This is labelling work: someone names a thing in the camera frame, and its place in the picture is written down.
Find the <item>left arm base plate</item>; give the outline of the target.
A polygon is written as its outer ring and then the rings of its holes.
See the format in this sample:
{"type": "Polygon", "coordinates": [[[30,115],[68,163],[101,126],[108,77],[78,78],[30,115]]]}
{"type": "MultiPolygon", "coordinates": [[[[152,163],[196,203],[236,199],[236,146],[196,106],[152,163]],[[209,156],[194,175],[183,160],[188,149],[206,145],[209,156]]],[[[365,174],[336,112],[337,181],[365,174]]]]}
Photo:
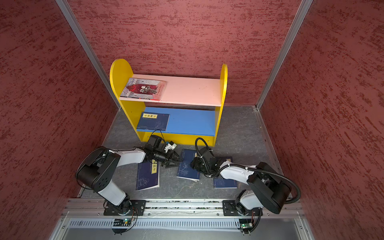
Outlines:
{"type": "Polygon", "coordinates": [[[123,200],[120,205],[115,206],[105,200],[103,204],[104,216],[142,216],[146,203],[145,200],[123,200]]]}

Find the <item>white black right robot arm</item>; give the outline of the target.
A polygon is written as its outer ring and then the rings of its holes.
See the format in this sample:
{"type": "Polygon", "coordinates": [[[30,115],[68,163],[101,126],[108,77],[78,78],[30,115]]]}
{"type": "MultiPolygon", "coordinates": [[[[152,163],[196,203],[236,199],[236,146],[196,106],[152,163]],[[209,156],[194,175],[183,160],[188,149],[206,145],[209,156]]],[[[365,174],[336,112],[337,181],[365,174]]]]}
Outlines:
{"type": "Polygon", "coordinates": [[[265,162],[256,166],[244,166],[232,163],[224,158],[215,157],[213,151],[204,147],[196,149],[197,156],[191,162],[191,168],[213,179],[234,180],[249,186],[237,199],[238,210],[252,210],[264,207],[279,214],[288,204],[293,184],[278,174],[265,162]]]}

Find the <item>pink Hamlet picture book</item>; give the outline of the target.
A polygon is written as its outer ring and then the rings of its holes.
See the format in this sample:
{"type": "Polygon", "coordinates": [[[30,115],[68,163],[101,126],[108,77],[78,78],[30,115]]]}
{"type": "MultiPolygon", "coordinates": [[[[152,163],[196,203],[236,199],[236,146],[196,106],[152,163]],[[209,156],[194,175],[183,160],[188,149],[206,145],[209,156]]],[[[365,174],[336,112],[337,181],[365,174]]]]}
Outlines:
{"type": "Polygon", "coordinates": [[[165,81],[129,78],[120,97],[159,101],[166,86],[165,81]]]}

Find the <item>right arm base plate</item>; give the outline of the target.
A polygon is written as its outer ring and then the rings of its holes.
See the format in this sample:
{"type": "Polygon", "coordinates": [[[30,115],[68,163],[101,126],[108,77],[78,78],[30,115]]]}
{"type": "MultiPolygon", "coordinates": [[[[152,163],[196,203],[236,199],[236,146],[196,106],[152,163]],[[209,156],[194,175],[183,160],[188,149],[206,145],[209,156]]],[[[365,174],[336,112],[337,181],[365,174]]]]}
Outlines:
{"type": "Polygon", "coordinates": [[[244,208],[243,210],[238,210],[235,200],[223,200],[223,214],[225,217],[258,217],[263,216],[263,211],[259,208],[254,208],[252,210],[248,210],[244,208]]]}

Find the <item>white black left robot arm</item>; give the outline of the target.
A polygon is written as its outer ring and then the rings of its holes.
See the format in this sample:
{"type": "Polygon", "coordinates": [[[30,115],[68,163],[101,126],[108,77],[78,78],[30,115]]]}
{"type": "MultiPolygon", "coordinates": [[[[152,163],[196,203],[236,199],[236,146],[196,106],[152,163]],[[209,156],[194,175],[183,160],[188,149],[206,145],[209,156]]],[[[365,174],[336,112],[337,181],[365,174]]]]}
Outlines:
{"type": "Polygon", "coordinates": [[[100,147],[80,164],[75,178],[78,184],[102,196],[121,215],[132,208],[130,197],[113,181],[116,168],[141,163],[157,163],[165,168],[177,167],[182,158],[175,152],[177,144],[152,135],[144,147],[130,150],[112,150],[100,147]]]}

